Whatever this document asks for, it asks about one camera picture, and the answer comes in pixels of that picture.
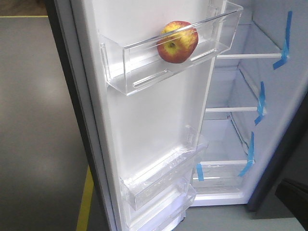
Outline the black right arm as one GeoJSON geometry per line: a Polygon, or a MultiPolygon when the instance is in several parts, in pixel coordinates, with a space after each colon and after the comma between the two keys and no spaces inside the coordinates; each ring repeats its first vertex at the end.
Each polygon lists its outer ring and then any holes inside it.
{"type": "Polygon", "coordinates": [[[278,185],[275,195],[308,230],[308,186],[292,179],[284,178],[278,185]]]}

